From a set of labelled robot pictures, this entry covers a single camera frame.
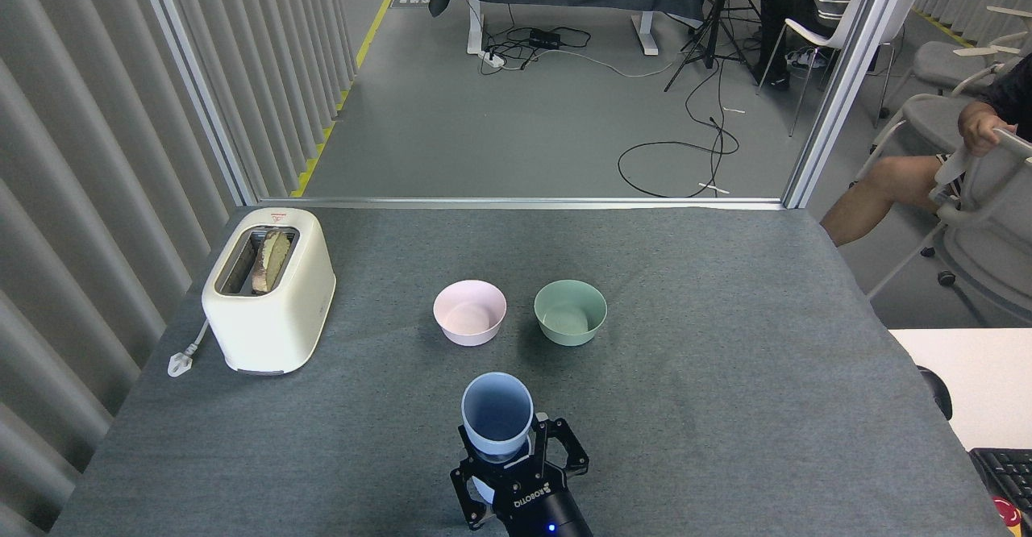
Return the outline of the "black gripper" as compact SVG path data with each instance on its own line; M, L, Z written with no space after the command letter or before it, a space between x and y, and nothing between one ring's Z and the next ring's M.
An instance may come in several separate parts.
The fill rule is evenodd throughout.
M471 531L499 518L509 536L593 536L571 489L567 476L589 470L589 455L563 417L537 417L533 427L533 473L512 468L505 478L505 442L464 439L467 456L450 473L462 518ZM548 460L549 442L557 440L565 449L565 466ZM479 482L486 492L469 492L469 482Z

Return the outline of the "person's right hand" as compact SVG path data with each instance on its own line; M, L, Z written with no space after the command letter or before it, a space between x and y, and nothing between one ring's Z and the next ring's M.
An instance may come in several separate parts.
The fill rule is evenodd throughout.
M1000 143L996 129L1017 132L1017 126L1006 124L992 105L972 101L959 114L958 129L965 148L973 157L983 157Z

